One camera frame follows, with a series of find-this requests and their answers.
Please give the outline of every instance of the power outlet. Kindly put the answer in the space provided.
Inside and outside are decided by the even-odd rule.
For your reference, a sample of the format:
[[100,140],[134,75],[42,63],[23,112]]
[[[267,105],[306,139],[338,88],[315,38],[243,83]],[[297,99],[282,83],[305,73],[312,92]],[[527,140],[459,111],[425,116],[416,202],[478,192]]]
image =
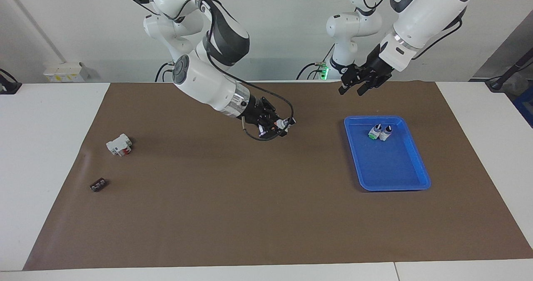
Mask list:
[[89,78],[80,62],[67,62],[47,68],[44,76],[49,82],[87,82]]

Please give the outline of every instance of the table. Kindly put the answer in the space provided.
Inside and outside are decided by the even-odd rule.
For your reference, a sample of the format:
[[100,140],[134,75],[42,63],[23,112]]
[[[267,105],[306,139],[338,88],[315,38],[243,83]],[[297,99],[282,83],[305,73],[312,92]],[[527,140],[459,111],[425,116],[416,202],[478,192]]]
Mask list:
[[[0,99],[0,270],[21,270],[40,228],[76,157],[109,84],[25,85],[13,97]],[[503,94],[492,94],[484,84],[438,83],[438,87],[461,124],[482,164],[491,176],[528,242],[533,241],[533,169],[528,165],[533,130]],[[512,131],[513,137],[506,136]],[[246,266],[228,268],[106,269],[56,272],[1,273],[7,280],[79,278],[102,276],[131,279],[182,276],[190,280],[208,276],[230,279],[508,279],[529,280],[533,260],[335,264],[328,266]]]

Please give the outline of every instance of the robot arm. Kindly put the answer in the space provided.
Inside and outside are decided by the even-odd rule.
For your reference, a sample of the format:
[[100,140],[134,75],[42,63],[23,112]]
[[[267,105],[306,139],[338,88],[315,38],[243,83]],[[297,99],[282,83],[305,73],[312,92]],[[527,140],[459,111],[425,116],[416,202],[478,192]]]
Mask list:
[[364,65],[346,65],[339,93],[344,94],[352,86],[364,82],[358,89],[358,94],[363,95],[391,78],[394,70],[402,72],[431,38],[462,23],[468,1],[390,0],[392,8],[399,14],[394,28],[368,55]]
[[[225,73],[249,51],[249,35],[219,0],[136,0],[151,3],[158,13],[144,21],[149,36],[171,52],[175,86],[201,103],[227,116],[259,128],[261,140],[285,136],[296,122],[281,119],[272,104]],[[202,13],[211,21],[203,40],[194,45],[182,36],[202,30]]]
[[[350,0],[356,7],[354,12],[331,16],[327,22],[327,32],[335,39],[335,50],[329,59],[329,76],[336,78],[344,74],[354,63],[357,55],[355,37],[377,34],[383,24],[381,15],[375,8],[368,8],[363,0]],[[366,0],[372,5],[376,0]]]

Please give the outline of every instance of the blue tray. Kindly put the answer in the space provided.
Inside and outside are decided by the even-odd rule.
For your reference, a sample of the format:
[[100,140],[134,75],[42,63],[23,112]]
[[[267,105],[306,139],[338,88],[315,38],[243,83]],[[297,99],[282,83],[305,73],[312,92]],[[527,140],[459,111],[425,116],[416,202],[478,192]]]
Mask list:
[[[392,126],[386,141],[372,140],[377,124]],[[431,181],[415,141],[400,117],[353,116],[344,120],[361,186],[369,191],[425,190]]]

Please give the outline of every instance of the brown table covering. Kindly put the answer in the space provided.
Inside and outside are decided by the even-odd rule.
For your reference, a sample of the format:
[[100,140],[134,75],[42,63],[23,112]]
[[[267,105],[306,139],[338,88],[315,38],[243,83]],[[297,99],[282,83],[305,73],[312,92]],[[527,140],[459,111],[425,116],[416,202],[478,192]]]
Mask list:
[[[364,97],[262,85],[298,121],[268,143],[172,84],[110,85],[24,269],[533,258],[436,84]],[[365,191],[343,125],[354,115],[402,116],[432,187]],[[105,148],[121,133],[134,139],[122,158]],[[91,192],[100,177],[109,186]]]

